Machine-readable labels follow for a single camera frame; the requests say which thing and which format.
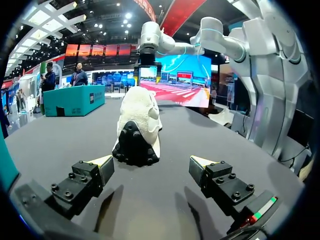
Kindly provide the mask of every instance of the red banner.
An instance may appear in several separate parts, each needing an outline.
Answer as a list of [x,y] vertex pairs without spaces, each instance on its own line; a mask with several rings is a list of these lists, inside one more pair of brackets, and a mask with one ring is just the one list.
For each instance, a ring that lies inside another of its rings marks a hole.
[[152,8],[151,4],[148,2],[148,0],[133,0],[135,3],[137,3],[150,17],[151,21],[156,21],[156,14],[154,9]]
[[175,0],[168,10],[160,28],[164,28],[164,33],[172,37],[188,18],[206,0]]

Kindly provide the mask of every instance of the bolt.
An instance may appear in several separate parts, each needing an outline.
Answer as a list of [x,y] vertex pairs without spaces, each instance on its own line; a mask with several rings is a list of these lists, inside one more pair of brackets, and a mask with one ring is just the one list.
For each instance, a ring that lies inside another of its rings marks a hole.
[[236,178],[236,174],[235,173],[230,173],[229,174],[229,178],[230,179],[235,179]]
[[57,191],[57,190],[59,190],[59,186],[57,184],[53,183],[53,184],[51,184],[51,189],[53,191]]
[[233,198],[234,200],[238,200],[240,197],[241,197],[241,194],[240,194],[240,192],[238,192],[238,191],[235,191],[235,192],[232,194],[232,198]]
[[72,199],[74,195],[70,191],[65,191],[64,196],[66,196],[68,199]]
[[82,176],[81,177],[81,182],[85,183],[87,181],[87,177],[86,176]]
[[69,173],[69,178],[70,179],[74,179],[76,177],[76,175],[73,173],[73,172],[70,172]]
[[250,184],[248,184],[247,186],[246,186],[246,190],[247,191],[252,191],[252,190],[254,190],[255,189],[255,185],[253,185],[252,183],[250,183]]
[[224,183],[224,181],[225,181],[225,179],[224,179],[224,177],[223,177],[223,176],[218,177],[218,178],[216,179],[216,183],[217,183],[217,184],[223,184],[223,183]]

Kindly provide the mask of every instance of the black cable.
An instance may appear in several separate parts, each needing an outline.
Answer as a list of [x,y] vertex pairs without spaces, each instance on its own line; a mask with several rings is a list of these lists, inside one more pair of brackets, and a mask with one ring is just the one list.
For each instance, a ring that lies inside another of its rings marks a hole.
[[302,149],[296,156],[291,157],[291,158],[288,159],[288,160],[280,160],[280,162],[285,163],[285,162],[294,160],[296,157],[298,157],[300,154],[302,154],[302,153],[304,152],[304,150],[306,150],[306,149],[309,149],[309,146],[308,146],[308,145],[307,145],[304,149]]

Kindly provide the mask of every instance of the display screen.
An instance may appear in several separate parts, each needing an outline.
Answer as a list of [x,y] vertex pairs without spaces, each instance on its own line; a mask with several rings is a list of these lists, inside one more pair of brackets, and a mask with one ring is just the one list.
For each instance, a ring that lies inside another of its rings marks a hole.
[[105,46],[105,56],[116,56],[117,55],[118,45],[107,45]]
[[130,54],[131,54],[131,44],[119,45],[119,56],[130,56]]
[[78,52],[78,62],[86,64],[89,62],[91,45],[80,45]]
[[102,59],[104,56],[104,45],[93,45],[92,46],[92,53],[91,53],[91,62],[93,64],[102,63]]
[[71,65],[71,64],[77,63],[77,60],[78,60],[77,51],[78,51],[78,44],[68,44],[66,46],[65,58],[64,58],[65,65]]
[[140,70],[140,85],[155,91],[157,100],[170,100],[187,107],[207,108],[211,86],[211,59],[205,56],[174,55],[157,58],[161,80],[156,84],[157,68]]

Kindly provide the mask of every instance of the floor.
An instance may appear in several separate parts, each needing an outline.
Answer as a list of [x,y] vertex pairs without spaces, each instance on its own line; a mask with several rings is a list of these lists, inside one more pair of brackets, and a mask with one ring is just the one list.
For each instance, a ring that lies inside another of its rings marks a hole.
[[26,124],[32,122],[35,119],[42,117],[42,114],[41,113],[31,114],[28,112],[23,112],[23,113],[15,112],[8,115],[7,117],[12,126],[7,129],[7,132],[10,136],[11,134],[13,134],[15,131],[22,128]]

